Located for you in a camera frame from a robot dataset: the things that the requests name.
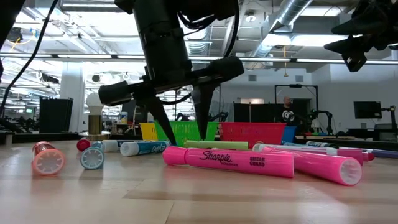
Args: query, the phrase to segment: plastic bin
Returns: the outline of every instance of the plastic bin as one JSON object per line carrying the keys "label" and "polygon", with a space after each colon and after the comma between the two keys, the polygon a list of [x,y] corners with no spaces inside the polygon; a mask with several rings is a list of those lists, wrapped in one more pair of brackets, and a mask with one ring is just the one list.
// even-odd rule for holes
{"label": "plastic bin", "polygon": [[[175,140],[178,146],[183,146],[186,140],[200,141],[199,129],[196,121],[170,121]],[[207,123],[206,141],[214,141],[218,122]],[[157,139],[160,141],[169,140],[160,124],[155,121]]]}
{"label": "plastic bin", "polygon": [[284,135],[282,136],[282,144],[289,142],[293,143],[296,126],[285,126]]}
{"label": "plastic bin", "polygon": [[256,143],[280,144],[284,134],[284,123],[221,123],[222,141],[247,141],[249,148]]}
{"label": "plastic bin", "polygon": [[157,140],[156,128],[154,123],[140,123],[142,140]]}

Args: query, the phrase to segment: person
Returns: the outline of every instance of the person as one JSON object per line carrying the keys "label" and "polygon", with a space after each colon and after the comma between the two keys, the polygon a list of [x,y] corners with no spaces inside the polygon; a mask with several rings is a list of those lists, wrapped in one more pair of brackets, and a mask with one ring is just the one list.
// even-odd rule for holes
{"label": "person", "polygon": [[278,111],[277,121],[287,123],[288,125],[296,126],[300,124],[299,119],[294,116],[294,109],[292,107],[292,100],[290,97],[284,97],[284,105]]}

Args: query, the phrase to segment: sharpie logo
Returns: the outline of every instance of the sharpie logo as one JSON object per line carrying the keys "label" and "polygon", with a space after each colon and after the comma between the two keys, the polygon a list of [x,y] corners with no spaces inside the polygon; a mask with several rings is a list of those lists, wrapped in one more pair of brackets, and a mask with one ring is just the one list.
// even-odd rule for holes
{"label": "sharpie logo", "polygon": [[204,157],[200,158],[202,160],[216,160],[221,163],[223,162],[232,162],[231,157],[229,154],[213,154],[211,151],[203,152]]}

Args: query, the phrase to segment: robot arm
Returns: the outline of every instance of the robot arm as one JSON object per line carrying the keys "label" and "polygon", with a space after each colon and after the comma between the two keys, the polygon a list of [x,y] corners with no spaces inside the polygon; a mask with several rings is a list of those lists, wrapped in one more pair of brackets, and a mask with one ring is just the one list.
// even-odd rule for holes
{"label": "robot arm", "polygon": [[191,94],[197,123],[200,136],[205,139],[214,89],[221,82],[242,74],[244,69],[240,59],[229,57],[228,53],[225,58],[212,61],[206,68],[192,71],[192,62],[185,48],[185,34],[178,18],[190,28],[204,29],[215,19],[238,15],[238,0],[115,0],[115,5],[134,14],[147,63],[146,75],[142,83],[128,85],[124,81],[101,86],[98,93],[102,104],[119,105],[133,97],[138,105],[148,108],[170,142],[175,144],[162,101],[156,94],[193,85]]}
{"label": "robot arm", "polygon": [[397,12],[395,1],[360,0],[351,20],[331,30],[334,34],[349,37],[326,44],[325,49],[341,54],[348,69],[357,72],[367,61],[364,53],[372,47],[384,50],[388,45],[398,43]]}
{"label": "robot arm", "polygon": [[326,130],[328,131],[328,135],[333,135],[333,129],[331,128],[331,119],[333,118],[333,115],[329,111],[316,111],[312,110],[310,113],[310,119],[313,121],[314,119],[318,118],[319,114],[326,114],[328,117],[328,126],[326,127]]}

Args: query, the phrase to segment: wall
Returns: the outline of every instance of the wall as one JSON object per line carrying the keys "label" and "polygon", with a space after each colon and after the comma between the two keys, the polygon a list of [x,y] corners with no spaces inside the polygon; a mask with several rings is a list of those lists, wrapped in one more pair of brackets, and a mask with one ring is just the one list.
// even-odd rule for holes
{"label": "wall", "polygon": [[[333,114],[338,131],[360,128],[361,123],[373,128],[374,123],[391,122],[389,112],[383,112],[379,120],[355,119],[354,101],[380,101],[385,108],[398,105],[395,66],[367,65],[351,73],[345,65],[325,65],[312,73],[312,83],[319,86],[320,110]],[[320,121],[326,127],[326,119]]]}
{"label": "wall", "polygon": [[[229,112],[229,120],[233,118],[233,102],[239,103],[239,98],[260,98],[264,103],[274,103],[274,85],[296,84],[295,76],[303,75],[302,85],[311,85],[311,74],[305,69],[287,69],[288,77],[284,77],[285,70],[274,71],[271,69],[246,70],[244,74],[221,85],[221,108],[224,112]],[[257,75],[256,82],[249,82],[248,75]],[[291,98],[307,98],[315,102],[315,97],[306,88],[287,88],[278,87],[277,102],[282,103],[284,96]],[[218,114],[219,91],[213,94],[210,113]]]}

